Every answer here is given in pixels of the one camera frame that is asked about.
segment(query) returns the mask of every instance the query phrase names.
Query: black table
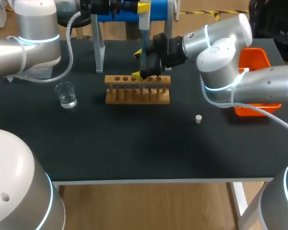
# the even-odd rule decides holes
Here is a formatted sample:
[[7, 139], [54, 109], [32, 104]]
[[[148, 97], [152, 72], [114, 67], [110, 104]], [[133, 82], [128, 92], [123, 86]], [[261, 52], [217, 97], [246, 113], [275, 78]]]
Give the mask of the black table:
[[[19, 136], [53, 181], [228, 181], [274, 177], [288, 165], [288, 130], [262, 118], [240, 118], [203, 98], [196, 66], [173, 68], [170, 105], [105, 105], [104, 74], [137, 71], [136, 41], [106, 41], [104, 74], [95, 74], [93, 44], [73, 41], [64, 79], [78, 104], [64, 110], [57, 84], [0, 80], [0, 129]], [[255, 40], [271, 65], [282, 65], [273, 40]], [[54, 75], [68, 64], [66, 44]], [[201, 124], [193, 120], [203, 116]], [[275, 113], [288, 122], [288, 105]]]

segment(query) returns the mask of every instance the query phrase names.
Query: floor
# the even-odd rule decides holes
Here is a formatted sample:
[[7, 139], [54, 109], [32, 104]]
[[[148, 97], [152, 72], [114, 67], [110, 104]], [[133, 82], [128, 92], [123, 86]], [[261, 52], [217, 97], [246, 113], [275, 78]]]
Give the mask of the floor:
[[[181, 0], [181, 11], [247, 10], [248, 0]], [[221, 14], [221, 20], [233, 14]], [[0, 38], [18, 35], [15, 15], [0, 29]], [[174, 36], [215, 22], [209, 14], [180, 15]], [[124, 40], [124, 23], [104, 23], [105, 39]], [[152, 23], [151, 35], [163, 23]], [[91, 35], [91, 27], [83, 29]], [[61, 38], [65, 28], [60, 27]], [[261, 183], [243, 184], [250, 202]], [[228, 184], [125, 184], [67, 186], [62, 192], [66, 230], [236, 230], [235, 210]], [[253, 230], [259, 230], [258, 223]]]

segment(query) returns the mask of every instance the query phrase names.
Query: white cable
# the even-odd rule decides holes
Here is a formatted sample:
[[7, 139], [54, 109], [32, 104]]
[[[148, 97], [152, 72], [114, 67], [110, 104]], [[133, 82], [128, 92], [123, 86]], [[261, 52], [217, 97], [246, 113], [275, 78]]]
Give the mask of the white cable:
[[15, 37], [15, 36], [7, 36], [6, 37], [6, 39], [8, 39], [8, 40], [11, 40], [12, 38], [14, 38], [21, 46], [22, 55], [23, 55], [23, 62], [21, 64], [20, 70], [18, 71], [18, 73], [21, 73], [24, 70], [25, 65], [27, 63], [27, 53], [24, 50], [24, 45], [23, 45], [22, 41], [18, 37]]
[[57, 81], [63, 78], [64, 76], [66, 76], [69, 73], [69, 71], [72, 69], [72, 64], [73, 64], [73, 54], [72, 54], [72, 45], [71, 45], [71, 36], [70, 36], [71, 27], [72, 27], [72, 23], [80, 15], [81, 15], [81, 12], [75, 13], [73, 17], [71, 17], [71, 19], [69, 20], [67, 27], [66, 27], [66, 42], [67, 42], [67, 48], [68, 48], [68, 53], [69, 53], [69, 64], [68, 64], [67, 69], [61, 75], [55, 78], [47, 79], [47, 80], [40, 80], [40, 79], [20, 77], [20, 76], [16, 76], [16, 78], [26, 80], [26, 81], [36, 82], [36, 83], [49, 83], [49, 82]]
[[206, 94], [205, 85], [204, 85], [204, 81], [203, 81], [202, 77], [201, 77], [201, 86], [202, 86], [202, 91], [203, 91], [204, 98], [212, 105], [215, 105], [215, 106], [217, 106], [219, 108], [246, 107], [246, 108], [249, 108], [249, 109], [253, 109], [253, 110], [255, 110], [255, 111], [259, 112], [259, 113], [262, 113], [262, 114], [266, 115], [267, 117], [275, 120], [276, 122], [278, 122], [279, 124], [281, 124], [282, 126], [284, 126], [285, 128], [288, 129], [288, 123], [286, 123], [285, 121], [279, 119], [277, 116], [274, 116], [271, 113], [268, 113], [265, 110], [262, 110], [260, 108], [255, 107], [255, 106], [252, 106], [250, 104], [232, 103], [232, 102], [230, 102], [230, 103], [216, 103], [216, 102], [211, 101], [208, 98], [207, 94]]

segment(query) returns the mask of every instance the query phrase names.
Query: orange tray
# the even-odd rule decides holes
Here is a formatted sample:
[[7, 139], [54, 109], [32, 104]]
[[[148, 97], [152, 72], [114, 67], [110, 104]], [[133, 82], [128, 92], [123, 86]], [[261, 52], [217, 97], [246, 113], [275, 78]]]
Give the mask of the orange tray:
[[[244, 68], [249, 68], [250, 71], [264, 69], [270, 67], [271, 64], [263, 49], [260, 48], [245, 48], [240, 54], [239, 72], [243, 72]], [[250, 104], [269, 113], [273, 113], [279, 109], [282, 104]], [[239, 116], [265, 116], [259, 112], [246, 107], [235, 107], [235, 112]]]

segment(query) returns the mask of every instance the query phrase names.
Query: test tube rack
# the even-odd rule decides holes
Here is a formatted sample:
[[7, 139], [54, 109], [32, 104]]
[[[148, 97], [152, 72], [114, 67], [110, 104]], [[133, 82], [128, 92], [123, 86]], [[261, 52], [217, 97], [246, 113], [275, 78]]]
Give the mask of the test tube rack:
[[139, 80], [128, 75], [106, 75], [105, 84], [106, 104], [169, 104], [170, 76]]

